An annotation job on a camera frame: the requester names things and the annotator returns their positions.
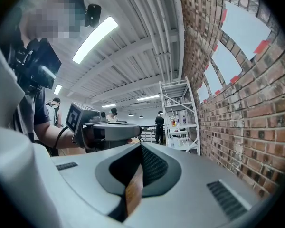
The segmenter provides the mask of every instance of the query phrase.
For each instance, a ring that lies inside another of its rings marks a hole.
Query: man
[[[157,117],[155,118],[155,134],[156,134],[156,143],[159,144],[159,137],[161,137],[161,144],[163,141],[163,125],[165,123],[164,118],[161,117],[162,111],[157,113]]]
[[[0,48],[8,64],[15,61],[17,53],[24,54],[27,47],[31,46],[29,44],[38,44],[41,38],[72,37],[78,34],[80,26],[84,24],[85,9],[84,0],[45,0],[25,14],[20,9],[14,9],[0,28]],[[35,131],[44,145],[53,147],[61,129],[50,124],[44,88],[35,96],[25,93],[9,127],[25,134],[32,142]],[[90,144],[93,141],[91,135],[92,130],[85,128],[86,141]],[[72,138],[70,130],[63,132],[57,148],[78,147]]]
[[[46,106],[47,106],[48,115],[50,117],[51,125],[61,128],[62,113],[61,110],[59,109],[60,99],[56,97],[52,100],[52,102],[47,103]]]
[[[106,116],[106,119],[110,122],[117,122],[118,118],[117,118],[117,109],[116,108],[112,108],[109,112],[109,115]]]

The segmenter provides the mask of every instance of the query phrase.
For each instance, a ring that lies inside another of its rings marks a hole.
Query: black camera
[[[99,25],[101,7],[97,4],[90,4],[87,7],[87,12],[85,14],[85,26],[91,26],[96,28]]]

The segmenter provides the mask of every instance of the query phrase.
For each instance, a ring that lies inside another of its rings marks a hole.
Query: ceiling light
[[[111,107],[111,106],[116,106],[115,104],[107,104],[107,105],[103,105],[103,108],[107,108],[107,107]]]
[[[89,53],[90,50],[107,34],[109,34],[113,29],[115,29],[118,24],[112,17],[108,17],[103,21],[93,32],[85,39],[81,47],[76,52],[73,57],[73,61],[81,63],[85,56]]]
[[[54,94],[55,94],[55,95],[58,95],[58,94],[59,94],[59,91],[61,90],[61,88],[62,88],[62,85],[56,85],[56,88],[55,88],[55,90],[54,90]]]
[[[159,95],[152,95],[152,96],[148,96],[148,97],[144,97],[144,98],[139,98],[137,99],[138,101],[143,101],[143,100],[148,100],[148,99],[153,99],[153,98],[158,98],[160,97]]]

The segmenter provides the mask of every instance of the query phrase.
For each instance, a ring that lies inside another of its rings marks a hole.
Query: white ceiling
[[[23,0],[31,9],[43,0]],[[55,84],[61,95],[86,103],[116,103],[119,110],[156,107],[160,100],[136,103],[142,95],[159,93],[159,81],[181,76],[184,29],[180,0],[85,0],[102,7],[100,22],[111,16],[118,27],[101,40],[81,64],[72,58],[93,31],[83,28],[79,38],[50,40],[62,62]]]

